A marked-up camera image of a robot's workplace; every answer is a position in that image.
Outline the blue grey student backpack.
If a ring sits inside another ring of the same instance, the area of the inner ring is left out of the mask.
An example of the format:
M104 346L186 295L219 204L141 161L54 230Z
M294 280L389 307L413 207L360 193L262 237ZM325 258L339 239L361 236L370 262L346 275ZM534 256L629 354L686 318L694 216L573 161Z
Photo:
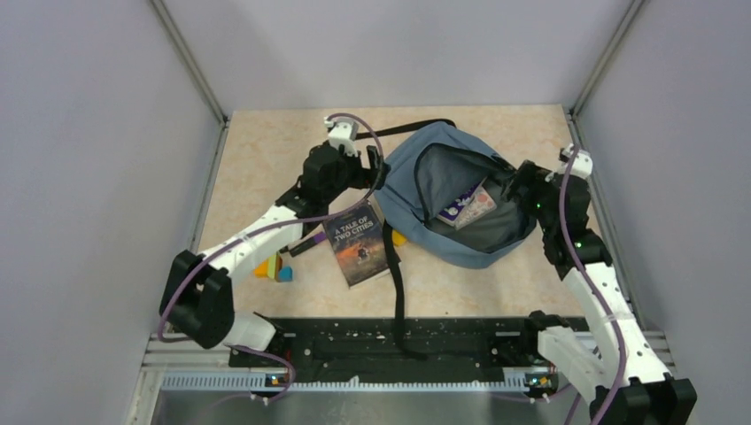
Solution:
M384 217L386 264L396 301L393 343L408 359L427 354L406 347L405 288L391 231L397 230L438 259L457 267L483 269L508 255L536 228L536 220L503 191L516 169L480 138L446 119L424 120L377 131L378 136L407 134L386 158L390 171L374 196ZM484 189L496 208L461 228L439 218Z

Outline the Tale of Two Cities book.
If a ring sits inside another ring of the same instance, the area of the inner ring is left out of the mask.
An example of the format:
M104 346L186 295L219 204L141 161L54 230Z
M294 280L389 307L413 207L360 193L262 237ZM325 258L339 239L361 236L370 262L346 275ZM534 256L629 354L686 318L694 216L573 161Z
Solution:
M370 201L324 221L322 227L349 288L389 272L383 223Z

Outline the Little Women floral book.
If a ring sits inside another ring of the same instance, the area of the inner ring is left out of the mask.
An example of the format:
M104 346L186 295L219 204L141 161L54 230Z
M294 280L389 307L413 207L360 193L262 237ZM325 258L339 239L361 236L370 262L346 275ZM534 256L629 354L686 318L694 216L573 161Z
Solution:
M459 214L454 222L454 227L457 229L464 228L480 220L488 213L493 212L496 208L497 203L491 194L484 187L480 186L474 193L472 200Z

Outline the purple game card pack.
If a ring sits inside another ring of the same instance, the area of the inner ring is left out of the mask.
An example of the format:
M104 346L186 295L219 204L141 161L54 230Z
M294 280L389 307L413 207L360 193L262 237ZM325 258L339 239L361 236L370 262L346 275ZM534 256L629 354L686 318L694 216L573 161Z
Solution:
M443 208L437 215L437 219L447 225L456 227L463 211L474 201L476 193L483 187L479 182L471 186L467 191L457 196L451 204Z

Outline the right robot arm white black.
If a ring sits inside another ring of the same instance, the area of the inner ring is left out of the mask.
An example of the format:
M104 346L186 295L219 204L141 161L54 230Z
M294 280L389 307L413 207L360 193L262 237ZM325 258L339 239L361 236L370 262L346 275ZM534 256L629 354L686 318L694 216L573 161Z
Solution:
M558 315L534 312L519 352L531 365L548 361L592 424L686 424L696 390L674 375L642 329L608 248L588 225L591 171L588 160L571 160L557 172L525 161L503 192L537 220L546 259L579 303L592 338L585 342Z

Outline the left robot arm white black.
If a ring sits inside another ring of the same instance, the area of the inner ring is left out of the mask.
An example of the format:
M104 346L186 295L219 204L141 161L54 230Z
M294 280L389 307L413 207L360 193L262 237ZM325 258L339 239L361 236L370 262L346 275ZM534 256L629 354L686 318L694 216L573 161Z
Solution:
M256 313L236 312L233 286L319 222L331 219L329 205L346 190L372 193L381 188L390 169L381 144L369 146L367 155L369 166L364 167L360 154L349 156L328 142L313 147L295 183L259 219L207 251L177 254L159 306L159 340L170 340L164 330L172 324L182 332L181 341L204 349L244 346L261 365L278 363L284 343L275 336L275 326Z

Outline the orange grey eraser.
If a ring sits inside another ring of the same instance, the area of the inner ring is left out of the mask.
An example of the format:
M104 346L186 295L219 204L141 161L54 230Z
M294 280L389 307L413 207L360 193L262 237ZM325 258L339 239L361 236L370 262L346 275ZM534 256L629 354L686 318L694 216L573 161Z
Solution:
M402 246L407 243L407 239L401 235L397 230L391 231L392 241L396 246Z

